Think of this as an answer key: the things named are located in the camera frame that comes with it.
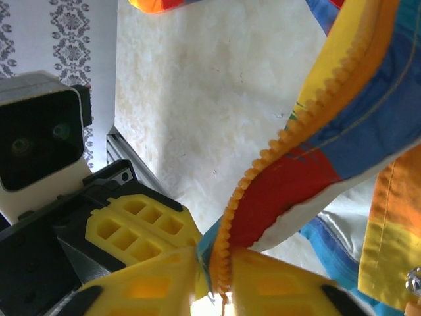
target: yellow plastic part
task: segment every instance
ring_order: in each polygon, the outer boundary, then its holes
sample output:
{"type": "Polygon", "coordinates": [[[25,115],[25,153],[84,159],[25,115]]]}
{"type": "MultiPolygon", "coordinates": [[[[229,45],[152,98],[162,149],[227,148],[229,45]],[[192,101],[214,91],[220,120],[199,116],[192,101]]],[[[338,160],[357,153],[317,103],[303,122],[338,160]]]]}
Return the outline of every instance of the yellow plastic part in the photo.
{"type": "MultiPolygon", "coordinates": [[[[176,248],[196,246],[202,237],[186,207],[177,212],[143,194],[109,202],[91,212],[85,239],[128,267],[176,248]]],[[[197,273],[199,299],[208,288],[202,270],[197,273]]]]}
{"type": "Polygon", "coordinates": [[[320,289],[334,281],[245,248],[231,262],[235,315],[341,316],[320,289]]]}
{"type": "Polygon", "coordinates": [[[101,295],[84,316],[188,316],[195,298],[195,248],[178,248],[87,283],[101,295]]]}
{"type": "Polygon", "coordinates": [[[210,259],[210,277],[214,291],[222,297],[231,285],[231,222],[245,190],[267,166],[330,122],[375,75],[391,41],[398,6],[399,0],[346,1],[342,6],[304,83],[294,110],[296,120],[289,120],[287,128],[279,131],[279,138],[270,140],[269,149],[262,150],[260,158],[245,171],[221,218],[210,259]]]}

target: camera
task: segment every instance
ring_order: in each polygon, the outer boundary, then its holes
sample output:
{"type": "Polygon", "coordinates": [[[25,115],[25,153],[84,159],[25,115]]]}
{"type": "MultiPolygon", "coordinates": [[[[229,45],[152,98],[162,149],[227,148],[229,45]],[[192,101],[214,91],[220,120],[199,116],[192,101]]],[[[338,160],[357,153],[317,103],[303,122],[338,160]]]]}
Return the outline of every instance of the camera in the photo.
{"type": "Polygon", "coordinates": [[[79,91],[44,72],[0,80],[0,213],[9,224],[88,175],[79,91]]]}

